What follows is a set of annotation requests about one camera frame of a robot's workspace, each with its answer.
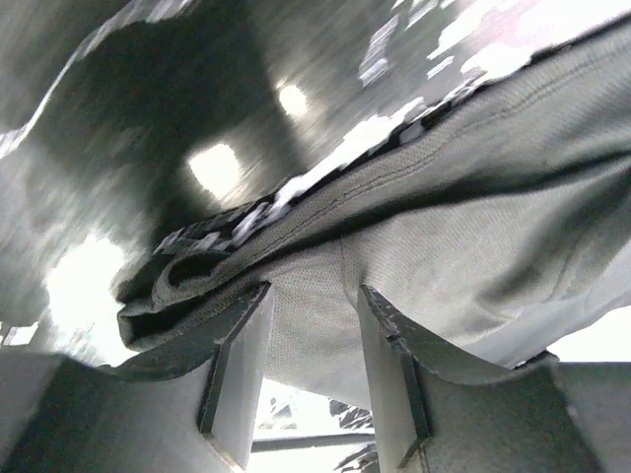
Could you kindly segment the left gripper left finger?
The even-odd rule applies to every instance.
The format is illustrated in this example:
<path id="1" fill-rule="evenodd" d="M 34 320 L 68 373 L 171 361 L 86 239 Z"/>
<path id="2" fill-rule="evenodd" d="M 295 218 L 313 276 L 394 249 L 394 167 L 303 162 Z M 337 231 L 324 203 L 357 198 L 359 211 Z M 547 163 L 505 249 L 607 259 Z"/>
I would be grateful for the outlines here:
<path id="1" fill-rule="evenodd" d="M 242 472 L 270 338 L 262 284 L 124 364 L 1 352 L 5 472 Z"/>

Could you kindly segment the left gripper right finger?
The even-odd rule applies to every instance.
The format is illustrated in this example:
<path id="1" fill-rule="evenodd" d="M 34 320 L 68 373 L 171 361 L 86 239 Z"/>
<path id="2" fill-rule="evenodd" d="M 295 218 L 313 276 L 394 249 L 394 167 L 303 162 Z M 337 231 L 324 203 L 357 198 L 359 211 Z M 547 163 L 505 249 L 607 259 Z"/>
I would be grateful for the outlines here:
<path id="1" fill-rule="evenodd" d="M 630 367 L 542 354 L 510 370 L 361 286 L 358 315 L 384 472 L 626 472 Z"/>

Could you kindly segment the black t shirt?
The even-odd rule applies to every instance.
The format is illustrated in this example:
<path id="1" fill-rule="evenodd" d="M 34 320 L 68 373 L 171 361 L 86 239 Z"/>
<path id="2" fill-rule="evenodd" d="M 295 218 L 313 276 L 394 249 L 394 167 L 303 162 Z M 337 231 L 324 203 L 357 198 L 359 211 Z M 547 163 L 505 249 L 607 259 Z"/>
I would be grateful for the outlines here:
<path id="1" fill-rule="evenodd" d="M 630 23 L 474 95 L 345 172 L 225 259 L 146 266 L 123 343 L 146 351 L 261 282 L 269 378 L 370 404 L 358 291 L 511 368 L 630 302 Z"/>

